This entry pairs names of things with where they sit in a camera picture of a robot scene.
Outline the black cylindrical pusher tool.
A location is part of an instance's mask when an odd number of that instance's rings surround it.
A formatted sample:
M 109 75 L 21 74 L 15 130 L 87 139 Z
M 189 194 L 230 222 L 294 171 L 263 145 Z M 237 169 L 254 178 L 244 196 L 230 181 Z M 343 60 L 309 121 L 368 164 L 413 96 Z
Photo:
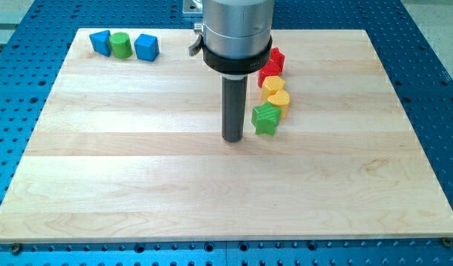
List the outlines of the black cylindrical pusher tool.
M 247 86 L 247 75 L 222 76 L 222 137 L 231 143 L 242 139 Z

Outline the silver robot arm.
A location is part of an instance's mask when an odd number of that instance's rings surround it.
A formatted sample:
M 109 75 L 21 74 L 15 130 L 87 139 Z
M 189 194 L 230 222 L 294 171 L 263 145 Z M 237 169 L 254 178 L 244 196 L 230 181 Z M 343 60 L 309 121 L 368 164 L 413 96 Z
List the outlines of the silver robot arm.
M 242 139 L 248 75 L 270 58 L 274 0 L 205 0 L 197 40 L 189 55 L 202 53 L 204 63 L 222 76 L 222 138 Z

